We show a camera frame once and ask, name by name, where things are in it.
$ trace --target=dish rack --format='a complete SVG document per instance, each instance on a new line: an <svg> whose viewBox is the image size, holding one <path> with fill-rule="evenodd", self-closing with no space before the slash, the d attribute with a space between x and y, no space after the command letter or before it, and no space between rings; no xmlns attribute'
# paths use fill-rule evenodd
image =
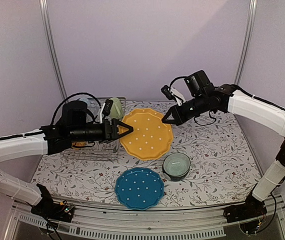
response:
<svg viewBox="0 0 285 240"><path fill-rule="evenodd" d="M126 111L126 98L117 97L120 102L123 111ZM101 104L103 104L110 97L98 97L97 98ZM97 115L99 110L98 103L93 98L88 98L90 106L88 109L93 113L94 116ZM86 146L91 146L92 143L86 142ZM120 141L115 140L109 143L98 143L95 142L93 147L89 148L70 148L62 152L62 155L66 158L73 158L77 160L87 160L87 161L112 161L118 158Z"/></svg>

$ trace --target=green cup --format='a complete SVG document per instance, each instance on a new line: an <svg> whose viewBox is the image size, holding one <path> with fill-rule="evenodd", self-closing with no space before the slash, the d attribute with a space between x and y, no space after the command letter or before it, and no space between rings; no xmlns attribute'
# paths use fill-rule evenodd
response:
<svg viewBox="0 0 285 240"><path fill-rule="evenodd" d="M122 120L125 116L122 102L117 97L112 97L110 100L113 101L112 107L110 109L110 117L112 119Z"/></svg>

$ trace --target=table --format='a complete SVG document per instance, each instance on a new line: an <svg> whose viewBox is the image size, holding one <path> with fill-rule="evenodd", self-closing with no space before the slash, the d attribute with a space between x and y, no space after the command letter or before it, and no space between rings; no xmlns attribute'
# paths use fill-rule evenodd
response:
<svg viewBox="0 0 285 240"><path fill-rule="evenodd" d="M135 108L152 108L165 113L172 102L127 101L126 114ZM230 113L213 114L217 121L200 126L190 120L172 126L170 151L158 160L141 161L119 147L116 160L83 160L63 153L43 156L33 183L47 187L53 195L81 201L116 204L114 186L127 169L150 168L160 174L165 195L157 208L203 207L243 201L260 179L260 173L235 117ZM210 123L207 113L197 118ZM189 174L179 182L170 182L162 174L163 160L171 153L184 153L191 159Z"/></svg>

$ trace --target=orange object in rack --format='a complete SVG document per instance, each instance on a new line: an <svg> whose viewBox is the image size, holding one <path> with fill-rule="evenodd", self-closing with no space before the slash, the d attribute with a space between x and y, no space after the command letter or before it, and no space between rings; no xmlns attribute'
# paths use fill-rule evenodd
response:
<svg viewBox="0 0 285 240"><path fill-rule="evenodd" d="M151 108L136 108L123 118L133 132L120 139L127 153L143 161L156 160L167 153L173 142L172 126L162 122L163 114ZM119 127L119 132L126 131Z"/></svg>

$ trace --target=blue plate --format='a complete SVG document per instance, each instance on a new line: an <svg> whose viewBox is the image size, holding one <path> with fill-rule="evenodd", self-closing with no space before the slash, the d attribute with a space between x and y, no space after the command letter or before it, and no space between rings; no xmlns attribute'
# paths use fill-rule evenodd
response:
<svg viewBox="0 0 285 240"><path fill-rule="evenodd" d="M158 204L164 196L164 183L158 173L136 167L126 170L114 188L121 204L133 210L146 210Z"/></svg>

